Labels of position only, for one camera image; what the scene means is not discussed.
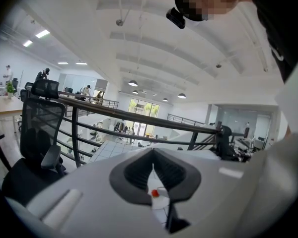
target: black mesh chair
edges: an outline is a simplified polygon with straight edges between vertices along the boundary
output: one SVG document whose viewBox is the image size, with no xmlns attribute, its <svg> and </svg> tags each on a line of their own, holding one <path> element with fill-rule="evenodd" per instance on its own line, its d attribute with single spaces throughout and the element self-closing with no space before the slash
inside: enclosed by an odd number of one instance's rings
<svg viewBox="0 0 298 238">
<path fill-rule="evenodd" d="M 40 79 L 31 89 L 35 96 L 58 98 L 56 81 Z M 61 148 L 56 145 L 58 131 L 65 113 L 64 105 L 41 98 L 26 98 L 22 111 L 20 152 L 24 158 L 11 168 L 0 148 L 0 158 L 9 170 L 2 191 L 22 205 L 37 193 L 56 182 L 64 173 Z"/>
<path fill-rule="evenodd" d="M 17 78 L 14 78 L 13 81 L 12 81 L 12 86 L 14 88 L 14 91 L 13 93 L 16 93 L 18 90 L 17 90 L 17 87 L 18 87 L 18 84 L 19 84 L 19 81 Z"/>
<path fill-rule="evenodd" d="M 26 90 L 26 87 L 27 87 L 27 86 L 31 86 L 31 87 L 32 87 L 32 85 L 33 85 L 33 83 L 27 82 L 27 83 L 25 84 L 25 86 L 24 86 L 25 89 L 22 89 L 22 90 L 20 91 L 20 100 L 21 100 L 22 102 L 25 102 L 25 100 L 26 100 L 26 98 L 28 97 L 28 95 L 29 95 L 29 97 L 31 97 L 31 98 L 36 98 L 36 99 L 40 97 L 40 96 L 38 96 L 38 95 L 34 95 L 34 94 L 32 94 L 31 92 L 28 92 L 28 91 Z M 19 131 L 21 131 L 21 126 L 22 126 L 22 119 L 18 121 L 18 129 L 19 129 Z"/>
<path fill-rule="evenodd" d="M 222 160 L 238 161 L 238 155 L 229 145 L 229 137 L 232 135 L 232 130 L 222 125 L 220 133 L 216 134 L 216 149 L 215 154 Z"/>
</svg>

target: window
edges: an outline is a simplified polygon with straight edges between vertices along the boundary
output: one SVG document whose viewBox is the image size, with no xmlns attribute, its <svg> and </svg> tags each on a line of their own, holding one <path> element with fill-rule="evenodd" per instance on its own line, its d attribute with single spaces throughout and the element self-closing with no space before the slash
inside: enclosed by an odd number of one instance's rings
<svg viewBox="0 0 298 238">
<path fill-rule="evenodd" d="M 159 105 L 147 101 L 131 99 L 129 103 L 128 112 L 136 113 L 147 117 L 157 117 Z M 138 136 L 153 135 L 154 126 L 145 123 L 127 121 L 127 127 L 134 128 L 135 134 Z"/>
</svg>

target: person in white shirt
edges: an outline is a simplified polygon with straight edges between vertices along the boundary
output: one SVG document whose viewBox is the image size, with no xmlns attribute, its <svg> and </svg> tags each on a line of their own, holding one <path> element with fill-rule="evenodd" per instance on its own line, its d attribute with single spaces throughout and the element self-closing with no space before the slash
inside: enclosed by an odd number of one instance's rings
<svg viewBox="0 0 298 238">
<path fill-rule="evenodd" d="M 83 94 L 83 95 L 91 96 L 89 90 L 90 90 L 90 85 L 87 85 L 86 87 L 83 87 L 83 88 L 80 89 L 80 93 Z"/>
<path fill-rule="evenodd" d="M 10 67 L 10 65 L 7 65 L 6 72 L 3 75 L 3 79 L 6 83 L 8 83 L 8 82 L 12 81 L 12 78 L 13 78 L 13 73 L 12 73 L 11 67 Z"/>
</svg>

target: black headset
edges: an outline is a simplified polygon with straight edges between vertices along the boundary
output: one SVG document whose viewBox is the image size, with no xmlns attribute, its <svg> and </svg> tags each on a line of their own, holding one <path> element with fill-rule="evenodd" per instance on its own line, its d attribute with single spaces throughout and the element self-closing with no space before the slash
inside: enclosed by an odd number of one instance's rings
<svg viewBox="0 0 298 238">
<path fill-rule="evenodd" d="M 197 14 L 195 8 L 190 8 L 189 0 L 174 1 L 178 11 L 173 7 L 167 12 L 166 17 L 180 29 L 185 27 L 185 20 L 183 17 L 193 21 L 207 20 L 207 15 Z"/>
</svg>

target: computer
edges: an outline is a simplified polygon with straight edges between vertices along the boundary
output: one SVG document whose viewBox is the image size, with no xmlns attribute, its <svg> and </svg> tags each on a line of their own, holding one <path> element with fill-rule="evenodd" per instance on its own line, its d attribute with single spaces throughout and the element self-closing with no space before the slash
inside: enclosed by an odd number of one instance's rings
<svg viewBox="0 0 298 238">
<path fill-rule="evenodd" d="M 65 87 L 65 92 L 72 93 L 73 92 L 73 88 Z"/>
</svg>

